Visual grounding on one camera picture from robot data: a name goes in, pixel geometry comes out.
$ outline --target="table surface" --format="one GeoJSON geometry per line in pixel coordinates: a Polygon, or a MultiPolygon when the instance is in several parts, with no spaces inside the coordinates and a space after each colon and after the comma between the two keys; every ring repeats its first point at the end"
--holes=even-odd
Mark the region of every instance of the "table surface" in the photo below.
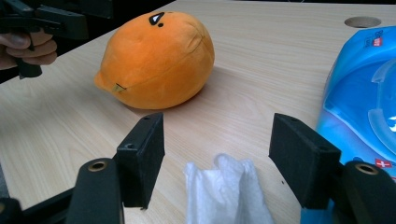
{"type": "MultiPolygon", "coordinates": [[[[273,116],[315,128],[323,88],[345,42],[348,18],[396,24],[396,6],[176,1],[208,29],[216,60],[202,91],[163,110],[166,155],[147,211],[126,208],[127,223],[183,223],[183,168],[210,169],[227,153],[252,159],[276,223],[299,223],[300,205],[268,157],[273,116]]],[[[112,158],[126,134],[154,110],[123,105],[93,77],[113,32],[61,56],[38,78],[0,86],[0,162],[11,197],[23,208],[74,187],[79,167],[112,158]]]]}

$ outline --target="human hand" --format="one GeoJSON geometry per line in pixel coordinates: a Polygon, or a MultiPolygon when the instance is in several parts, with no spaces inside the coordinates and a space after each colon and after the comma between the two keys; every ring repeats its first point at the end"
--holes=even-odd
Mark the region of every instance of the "human hand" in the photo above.
{"type": "Polygon", "coordinates": [[[31,33],[0,34],[0,70],[15,67],[17,64],[14,58],[22,58],[24,62],[30,64],[51,64],[57,58],[57,45],[52,40],[52,35],[40,32],[31,33]],[[31,41],[35,50],[28,49],[31,41]]]}

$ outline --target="orange plush toy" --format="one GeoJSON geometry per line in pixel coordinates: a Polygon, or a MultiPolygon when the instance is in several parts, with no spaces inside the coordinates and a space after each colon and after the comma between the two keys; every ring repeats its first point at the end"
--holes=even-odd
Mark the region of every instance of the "orange plush toy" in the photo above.
{"type": "Polygon", "coordinates": [[[94,83],[131,107],[165,109],[194,96],[214,61],[209,32],[196,18],[152,12],[126,22],[110,38],[94,83]]]}

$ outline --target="blue container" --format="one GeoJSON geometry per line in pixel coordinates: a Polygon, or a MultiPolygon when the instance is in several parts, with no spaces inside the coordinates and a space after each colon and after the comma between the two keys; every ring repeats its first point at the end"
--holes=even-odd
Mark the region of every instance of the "blue container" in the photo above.
{"type": "MultiPolygon", "coordinates": [[[[366,161],[396,181],[396,26],[360,30],[330,72],[317,132],[341,149],[341,163],[366,161]]],[[[303,209],[301,223],[332,223],[303,209]]]]}

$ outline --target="red label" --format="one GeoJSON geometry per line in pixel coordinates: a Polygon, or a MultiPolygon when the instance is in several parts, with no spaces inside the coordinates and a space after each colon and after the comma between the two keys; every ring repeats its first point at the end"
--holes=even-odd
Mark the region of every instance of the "red label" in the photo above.
{"type": "Polygon", "coordinates": [[[390,168],[392,167],[392,163],[390,161],[381,161],[379,159],[375,159],[375,165],[379,168],[390,168]]]}
{"type": "Polygon", "coordinates": [[[373,40],[374,47],[381,47],[382,46],[382,37],[376,38],[373,40]]]}

